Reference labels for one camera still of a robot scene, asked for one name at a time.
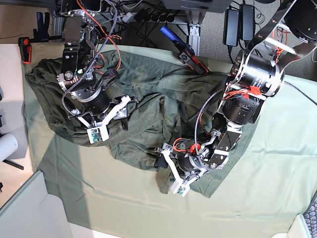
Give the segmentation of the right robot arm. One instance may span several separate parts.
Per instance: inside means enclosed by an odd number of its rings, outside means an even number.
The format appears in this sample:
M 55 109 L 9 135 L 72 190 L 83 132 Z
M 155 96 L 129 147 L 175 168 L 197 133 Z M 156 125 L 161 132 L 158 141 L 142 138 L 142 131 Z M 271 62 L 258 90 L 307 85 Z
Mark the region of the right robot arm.
M 114 107 L 123 97 L 110 98 L 106 90 L 119 80 L 120 63 L 106 68 L 102 48 L 115 38 L 94 18 L 101 13 L 101 0 L 64 0 L 61 14 L 66 17 L 63 30 L 64 50 L 61 73 L 56 80 L 64 94 L 61 102 L 69 118 L 76 118 L 87 128 L 98 126 L 107 116 L 119 120 L 128 129 L 127 106 Z

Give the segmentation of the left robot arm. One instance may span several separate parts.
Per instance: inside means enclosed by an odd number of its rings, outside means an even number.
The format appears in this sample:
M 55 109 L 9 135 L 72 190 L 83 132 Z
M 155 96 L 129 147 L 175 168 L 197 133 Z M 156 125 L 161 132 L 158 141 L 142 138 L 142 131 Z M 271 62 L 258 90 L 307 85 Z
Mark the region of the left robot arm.
M 194 134 L 193 146 L 177 150 L 163 144 L 156 149 L 155 168 L 170 168 L 182 183 L 220 170 L 242 135 L 242 126 L 255 123 L 267 98 L 280 89 L 285 68 L 317 47 L 317 3 L 286 0 L 236 57 L 223 87 L 212 129 L 206 141 Z

